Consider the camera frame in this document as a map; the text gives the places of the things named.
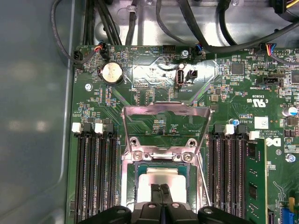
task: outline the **gray metal panel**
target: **gray metal panel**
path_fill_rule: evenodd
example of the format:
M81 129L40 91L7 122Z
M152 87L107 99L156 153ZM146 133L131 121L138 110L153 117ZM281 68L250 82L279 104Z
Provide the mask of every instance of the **gray metal panel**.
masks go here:
M65 99L71 71L54 42L51 5L51 0L16 0L0 7L1 224L64 223L65 118L70 117ZM67 49L72 8L74 1L63 0L57 9L57 27ZM80 21L76 27L80 30Z
M57 9L57 27L67 49L70 36L74 36L71 45L78 45L82 28L83 1L77 1L79 5L74 1L63 0ZM226 17L237 42L261 37L288 24L273 9L264 8L265 0L239 1ZM128 30L126 6L131 1L115 2L109 9L120 25L124 43ZM175 43L157 26L155 3L140 0L134 44ZM64 223L72 73L54 43L51 4L51 0L16 0L5 1L0 7L1 224ZM204 0L193 3L192 9L209 43L223 45L225 41L215 24L215 7L198 7L216 4ZM163 0L161 17L175 34L196 42L175 1ZM297 32L277 39L278 46L298 44Z
M275 29L281 29L290 23L274 13L274 9L268 7L268 0L233 0L238 1L237 6L230 5L226 12L226 23L229 32L237 43L244 43L271 34ZM115 1L109 6L112 17L121 29L121 40L124 44L128 32L127 5L130 0ZM218 25L215 0L202 0L195 2L190 0L190 5L201 31L208 43L214 46L228 45ZM156 0L140 0L137 6L137 24L135 28L134 45L162 45L180 44L168 37L156 22ZM292 7L290 11L299 14L299 7ZM198 42L189 30L182 13L175 0L163 0L161 19L175 35L194 44ZM107 40L106 33L102 31L99 16L96 17L95 37L97 40ZM298 31L294 29L274 40L278 47L298 47Z

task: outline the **white connector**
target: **white connector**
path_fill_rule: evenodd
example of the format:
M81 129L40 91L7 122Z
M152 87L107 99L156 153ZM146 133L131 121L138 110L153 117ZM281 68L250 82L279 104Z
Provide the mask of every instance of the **white connector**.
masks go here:
M73 122L71 126L71 131L74 133L81 133L82 132L81 123Z
M94 132L96 132L97 134L103 134L103 124L96 123L94 127Z
M260 132L259 131L251 131L249 132L249 140L255 140L260 137Z
M224 128L224 134L225 135L231 135L235 133L235 127L231 124L226 124Z

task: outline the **colorful wires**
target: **colorful wires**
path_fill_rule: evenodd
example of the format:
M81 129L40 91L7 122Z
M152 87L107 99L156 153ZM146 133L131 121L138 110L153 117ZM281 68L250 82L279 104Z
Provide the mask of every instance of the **colorful wires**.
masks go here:
M93 51L94 51L94 52L97 52L97 51L102 50L102 49L103 49L103 47L102 47L101 45L98 45L98 46L96 46L96 47L93 49Z
M276 47L275 43L266 44L266 49L267 49L268 56L271 56L273 54L275 47Z
M289 4L286 5L286 8L290 8L290 7L292 7L293 5L297 4L298 2L299 2L299 0L291 1Z
M195 45L196 46L196 48L201 52L202 51L202 46L198 43L198 44L196 44Z

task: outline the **yellow wire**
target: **yellow wire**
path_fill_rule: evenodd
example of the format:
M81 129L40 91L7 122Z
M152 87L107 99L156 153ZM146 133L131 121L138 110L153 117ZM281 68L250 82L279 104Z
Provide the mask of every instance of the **yellow wire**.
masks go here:
M290 4L286 5L286 8L292 7L293 5L297 4L299 2L299 0L295 0L293 2L291 2Z
M268 56L270 56L270 52L269 52L269 48L268 48L268 45L266 44L266 49L267 49L267 54Z

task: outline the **blue connector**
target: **blue connector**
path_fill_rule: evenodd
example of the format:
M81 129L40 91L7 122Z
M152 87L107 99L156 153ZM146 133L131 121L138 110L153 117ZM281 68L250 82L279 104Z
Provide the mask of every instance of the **blue connector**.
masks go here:
M294 213L290 212L288 208L281 209L282 224L294 224Z

